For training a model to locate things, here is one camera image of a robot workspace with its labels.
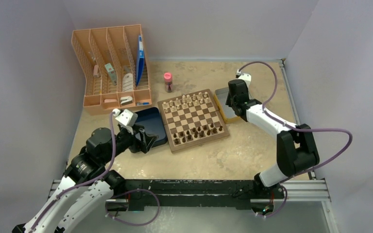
small bottle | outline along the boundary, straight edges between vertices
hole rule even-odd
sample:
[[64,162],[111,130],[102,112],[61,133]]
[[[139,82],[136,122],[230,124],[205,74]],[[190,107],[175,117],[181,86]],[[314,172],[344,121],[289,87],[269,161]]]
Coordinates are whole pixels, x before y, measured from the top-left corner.
[[172,74],[167,72],[164,74],[165,91],[172,92]]

textured tabletop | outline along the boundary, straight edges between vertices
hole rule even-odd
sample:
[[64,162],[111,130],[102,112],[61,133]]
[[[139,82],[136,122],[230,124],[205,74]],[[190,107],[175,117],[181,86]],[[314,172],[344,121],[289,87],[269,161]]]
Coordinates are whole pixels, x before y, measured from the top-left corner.
[[[151,62],[153,106],[157,102],[203,89],[228,86],[244,62]],[[267,108],[294,122],[288,93],[278,63],[270,63],[278,75],[278,89]],[[171,72],[174,91],[165,92],[163,75]],[[244,72],[252,75],[251,95],[265,101],[273,91],[274,78],[263,65],[250,65]],[[79,153],[92,131],[109,127],[108,115],[90,116],[85,110],[77,128],[69,159]],[[147,154],[129,150],[116,157],[113,169],[125,178],[138,179],[253,179],[254,175],[276,162],[275,139],[251,123],[240,120],[227,125],[229,137],[191,147],[172,154],[168,144]],[[307,175],[298,179],[308,179]]]

white wall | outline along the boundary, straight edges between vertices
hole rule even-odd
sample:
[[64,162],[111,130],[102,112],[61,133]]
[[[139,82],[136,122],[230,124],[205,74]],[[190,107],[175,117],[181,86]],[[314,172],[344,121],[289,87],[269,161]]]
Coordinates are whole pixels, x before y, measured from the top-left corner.
[[0,232],[31,219],[59,179],[84,78],[61,0],[0,0]]
[[[286,69],[302,122],[353,133],[352,146],[317,173],[341,232],[373,232],[373,1],[320,0]],[[347,138],[315,137],[322,161]]]
[[287,57],[318,0],[64,0],[78,29],[142,24],[152,59]]

blue folder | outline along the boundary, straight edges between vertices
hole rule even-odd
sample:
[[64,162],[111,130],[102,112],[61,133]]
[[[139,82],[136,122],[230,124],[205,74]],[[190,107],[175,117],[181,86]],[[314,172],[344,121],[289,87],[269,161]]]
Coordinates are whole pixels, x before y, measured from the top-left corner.
[[139,81],[142,77],[142,72],[144,71],[145,54],[144,45],[142,44],[142,37],[138,36],[138,57],[136,59],[136,86],[138,86]]

wooden chess board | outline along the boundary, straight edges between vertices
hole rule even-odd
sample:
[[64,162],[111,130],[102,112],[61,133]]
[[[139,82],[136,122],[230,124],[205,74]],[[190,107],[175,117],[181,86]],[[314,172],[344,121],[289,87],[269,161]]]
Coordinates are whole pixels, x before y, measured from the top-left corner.
[[209,89],[158,102],[172,152],[229,136]]

